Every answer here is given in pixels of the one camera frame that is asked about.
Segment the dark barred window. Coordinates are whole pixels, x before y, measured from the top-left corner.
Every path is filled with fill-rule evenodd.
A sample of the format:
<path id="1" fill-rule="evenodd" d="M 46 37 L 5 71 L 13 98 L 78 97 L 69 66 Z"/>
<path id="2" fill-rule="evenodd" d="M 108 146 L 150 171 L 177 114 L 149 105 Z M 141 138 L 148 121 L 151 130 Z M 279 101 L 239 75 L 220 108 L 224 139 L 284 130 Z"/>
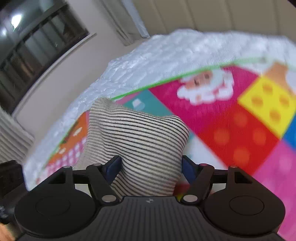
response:
<path id="1" fill-rule="evenodd" d="M 67 1 L 1 1 L 1 108 L 12 113 L 88 30 Z"/>

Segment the beige pleated curtain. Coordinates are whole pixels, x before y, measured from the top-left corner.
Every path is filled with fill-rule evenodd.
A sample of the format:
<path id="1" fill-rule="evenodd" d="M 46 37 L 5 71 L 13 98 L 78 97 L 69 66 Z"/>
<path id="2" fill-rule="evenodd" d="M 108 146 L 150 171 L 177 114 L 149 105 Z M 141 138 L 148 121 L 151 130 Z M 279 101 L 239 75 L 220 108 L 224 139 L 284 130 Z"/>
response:
<path id="1" fill-rule="evenodd" d="M 22 163 L 33 146 L 35 138 L 2 108 L 0 121 L 1 163 L 11 160 Z"/>

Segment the light blue sheer curtain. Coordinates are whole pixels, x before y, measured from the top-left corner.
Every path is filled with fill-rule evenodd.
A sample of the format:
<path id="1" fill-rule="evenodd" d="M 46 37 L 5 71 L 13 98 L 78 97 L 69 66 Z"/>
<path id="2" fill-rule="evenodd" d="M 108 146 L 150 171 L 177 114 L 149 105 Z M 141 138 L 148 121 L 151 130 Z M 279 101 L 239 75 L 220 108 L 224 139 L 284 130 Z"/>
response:
<path id="1" fill-rule="evenodd" d="M 139 12 L 137 11 L 137 8 L 135 7 L 132 0 L 122 0 L 121 1 L 126 8 L 128 14 L 132 18 L 132 21 L 134 22 L 139 34 L 142 38 L 149 38 L 150 35 L 144 25 L 144 22 L 142 21 L 142 18 L 139 15 Z"/>

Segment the beige padded headboard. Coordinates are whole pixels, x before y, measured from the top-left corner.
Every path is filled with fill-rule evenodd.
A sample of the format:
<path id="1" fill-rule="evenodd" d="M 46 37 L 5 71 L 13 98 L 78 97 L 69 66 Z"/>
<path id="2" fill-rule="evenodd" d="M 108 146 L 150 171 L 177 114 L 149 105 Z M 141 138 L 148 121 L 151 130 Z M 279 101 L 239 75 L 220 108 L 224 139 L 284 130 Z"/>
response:
<path id="1" fill-rule="evenodd" d="M 295 1 L 133 1 L 150 35 L 176 29 L 241 31 L 295 40 Z"/>

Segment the beige striped knit garment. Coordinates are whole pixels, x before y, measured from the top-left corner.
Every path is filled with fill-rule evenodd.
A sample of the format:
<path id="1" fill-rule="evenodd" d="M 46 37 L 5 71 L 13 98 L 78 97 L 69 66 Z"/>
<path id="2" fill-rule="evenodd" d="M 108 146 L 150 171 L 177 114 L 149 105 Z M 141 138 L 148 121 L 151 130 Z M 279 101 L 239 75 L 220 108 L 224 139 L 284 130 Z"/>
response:
<path id="1" fill-rule="evenodd" d="M 171 196 L 181 176 L 189 129 L 175 115 L 155 116 L 98 98 L 89 111 L 84 150 L 74 168 L 122 159 L 111 187 L 123 196 Z"/>

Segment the white quilted mattress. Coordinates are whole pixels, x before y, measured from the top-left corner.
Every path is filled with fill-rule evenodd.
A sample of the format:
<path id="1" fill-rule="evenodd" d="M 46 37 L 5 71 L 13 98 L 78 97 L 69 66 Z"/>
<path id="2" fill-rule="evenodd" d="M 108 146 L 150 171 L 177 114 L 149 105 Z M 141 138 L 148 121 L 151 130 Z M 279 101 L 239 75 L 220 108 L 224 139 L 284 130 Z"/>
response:
<path id="1" fill-rule="evenodd" d="M 152 36 L 126 55 L 111 60 L 104 73 L 68 106 L 28 154 L 23 165 L 27 190 L 36 186 L 50 155 L 95 99 L 121 98 L 134 90 L 207 67 L 273 60 L 295 66 L 295 41 L 286 36 L 191 29 Z"/>

